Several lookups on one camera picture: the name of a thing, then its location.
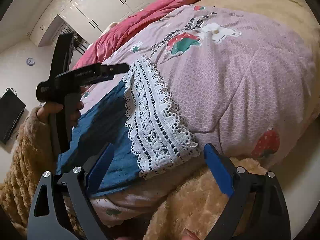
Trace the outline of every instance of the cable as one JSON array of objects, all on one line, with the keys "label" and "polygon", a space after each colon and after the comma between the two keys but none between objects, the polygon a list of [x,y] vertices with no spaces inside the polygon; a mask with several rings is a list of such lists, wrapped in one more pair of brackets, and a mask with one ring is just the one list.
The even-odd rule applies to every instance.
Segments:
[{"label": "cable", "polygon": [[9,89],[10,89],[15,95],[17,95],[17,92],[16,92],[16,90],[15,90],[14,88],[7,88],[7,89],[5,90],[5,92],[7,92]]}]

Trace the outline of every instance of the pink comforter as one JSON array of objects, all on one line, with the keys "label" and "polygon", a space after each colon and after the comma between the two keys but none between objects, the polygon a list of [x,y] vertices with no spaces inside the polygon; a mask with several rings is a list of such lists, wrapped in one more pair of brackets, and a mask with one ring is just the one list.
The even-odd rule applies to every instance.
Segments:
[{"label": "pink comforter", "polygon": [[114,51],[119,49],[150,23],[161,19],[182,5],[192,4],[196,1],[197,0],[157,0],[144,8],[143,11],[137,12],[120,22],[109,32],[97,39],[72,69],[103,62],[110,57]]}]

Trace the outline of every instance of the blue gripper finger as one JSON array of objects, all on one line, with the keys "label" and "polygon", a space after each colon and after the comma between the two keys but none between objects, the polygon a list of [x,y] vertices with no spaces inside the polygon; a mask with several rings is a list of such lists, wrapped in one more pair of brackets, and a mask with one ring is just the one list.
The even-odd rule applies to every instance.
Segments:
[{"label": "blue gripper finger", "polygon": [[210,144],[208,143],[204,146],[203,152],[204,152],[205,162],[207,163],[221,192],[223,194],[228,195],[228,197],[231,197],[234,192],[232,177],[228,173],[228,170],[225,168],[223,163],[221,162],[219,158],[219,155],[220,155],[219,152],[217,152],[217,150],[213,147],[211,143]]},{"label": "blue gripper finger", "polygon": [[100,184],[105,177],[107,170],[115,156],[115,148],[113,144],[109,143],[107,147],[102,149],[102,153],[96,163],[93,165],[90,173],[86,178],[86,193],[97,193]]}]

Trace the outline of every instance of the television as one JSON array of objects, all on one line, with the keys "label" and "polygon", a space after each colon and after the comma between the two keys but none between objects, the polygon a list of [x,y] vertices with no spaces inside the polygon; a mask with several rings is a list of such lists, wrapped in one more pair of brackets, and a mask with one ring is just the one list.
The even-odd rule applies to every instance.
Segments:
[{"label": "television", "polygon": [[3,97],[0,98],[0,141],[4,144],[10,139],[25,107],[26,105],[11,89],[7,89]]}]

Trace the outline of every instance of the white wall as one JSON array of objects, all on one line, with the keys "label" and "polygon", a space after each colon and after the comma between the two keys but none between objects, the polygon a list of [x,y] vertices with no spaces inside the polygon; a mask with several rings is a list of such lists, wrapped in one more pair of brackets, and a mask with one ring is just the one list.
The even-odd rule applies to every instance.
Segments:
[{"label": "white wall", "polygon": [[[17,91],[18,97],[26,104],[25,113],[19,120],[20,124],[31,110],[39,105],[36,99],[36,87],[39,82],[49,77],[53,52],[53,47],[37,48],[30,39],[26,38],[0,54],[0,96],[5,93],[7,87],[13,87]],[[35,60],[34,66],[27,65],[28,57]],[[15,137],[16,133],[6,145],[0,142],[0,183],[9,170],[15,148]]]},{"label": "white wall", "polygon": [[31,33],[52,0],[13,0],[0,21],[0,52]]}]

